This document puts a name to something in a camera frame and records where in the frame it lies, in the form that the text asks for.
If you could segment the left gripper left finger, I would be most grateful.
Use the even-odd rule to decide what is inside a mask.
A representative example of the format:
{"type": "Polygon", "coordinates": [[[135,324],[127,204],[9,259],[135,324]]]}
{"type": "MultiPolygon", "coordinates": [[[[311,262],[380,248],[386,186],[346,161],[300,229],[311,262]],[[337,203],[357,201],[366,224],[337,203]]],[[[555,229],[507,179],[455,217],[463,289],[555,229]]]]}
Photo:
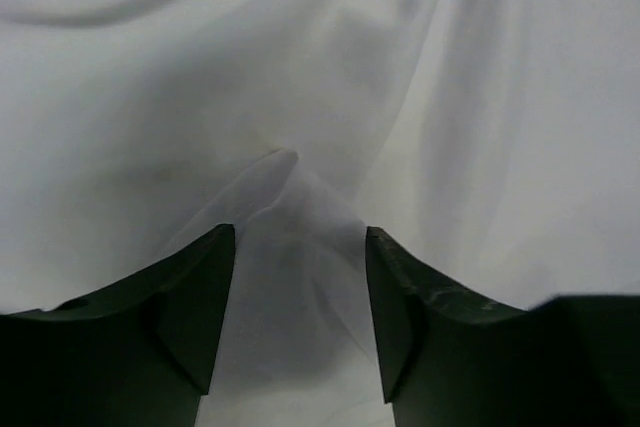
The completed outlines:
{"type": "Polygon", "coordinates": [[[1,319],[5,426],[191,426],[212,380],[235,260],[215,227],[51,311],[1,319]]]}

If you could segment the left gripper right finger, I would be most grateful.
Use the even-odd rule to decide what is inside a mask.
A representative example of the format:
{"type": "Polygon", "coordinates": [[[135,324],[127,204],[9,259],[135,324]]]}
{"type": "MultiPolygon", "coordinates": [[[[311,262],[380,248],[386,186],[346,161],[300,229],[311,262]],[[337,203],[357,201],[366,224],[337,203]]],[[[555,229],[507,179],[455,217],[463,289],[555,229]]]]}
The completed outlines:
{"type": "Polygon", "coordinates": [[[380,228],[366,274],[383,396],[399,426],[635,426],[639,300],[519,310],[422,263],[380,228]]]}

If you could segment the white t shirt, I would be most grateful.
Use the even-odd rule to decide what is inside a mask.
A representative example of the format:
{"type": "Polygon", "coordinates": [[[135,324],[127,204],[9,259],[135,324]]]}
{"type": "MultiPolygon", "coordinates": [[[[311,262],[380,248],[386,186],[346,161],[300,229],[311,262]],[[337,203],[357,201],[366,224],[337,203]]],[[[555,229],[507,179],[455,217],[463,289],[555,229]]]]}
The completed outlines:
{"type": "Polygon", "coordinates": [[[238,228],[201,426],[387,426],[365,229],[639,290],[639,0],[1,0],[1,310],[238,228]]]}

